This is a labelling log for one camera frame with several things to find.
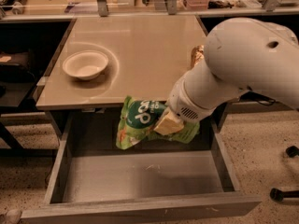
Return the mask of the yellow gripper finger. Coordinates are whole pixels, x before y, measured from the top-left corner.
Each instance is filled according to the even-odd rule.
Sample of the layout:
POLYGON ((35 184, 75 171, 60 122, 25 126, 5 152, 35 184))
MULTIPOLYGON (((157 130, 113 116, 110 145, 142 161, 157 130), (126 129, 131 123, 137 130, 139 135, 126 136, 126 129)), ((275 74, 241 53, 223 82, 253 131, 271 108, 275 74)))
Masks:
POLYGON ((176 133, 184 128, 184 121, 173 111, 166 109, 155 124, 154 131, 161 135, 176 133))

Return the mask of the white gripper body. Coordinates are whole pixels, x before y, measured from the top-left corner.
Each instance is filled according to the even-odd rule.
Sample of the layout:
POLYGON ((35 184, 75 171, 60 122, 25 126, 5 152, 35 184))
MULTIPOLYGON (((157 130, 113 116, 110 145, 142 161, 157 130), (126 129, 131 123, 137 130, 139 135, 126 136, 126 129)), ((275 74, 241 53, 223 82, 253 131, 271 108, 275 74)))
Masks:
POLYGON ((186 122, 196 123, 210 116, 214 108, 203 108, 196 105, 187 95, 184 84, 185 77, 181 77, 175 83, 166 102, 167 106, 175 115, 186 122))

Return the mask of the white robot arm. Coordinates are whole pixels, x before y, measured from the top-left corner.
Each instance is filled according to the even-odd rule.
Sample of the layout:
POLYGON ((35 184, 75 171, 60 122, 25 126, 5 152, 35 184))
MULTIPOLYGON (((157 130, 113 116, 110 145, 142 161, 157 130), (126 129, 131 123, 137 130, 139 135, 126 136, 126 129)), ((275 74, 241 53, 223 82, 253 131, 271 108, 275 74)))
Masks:
POLYGON ((248 91, 299 109, 299 44, 291 29, 249 18, 219 23, 206 37, 204 59, 170 92, 154 131, 177 133, 248 91))

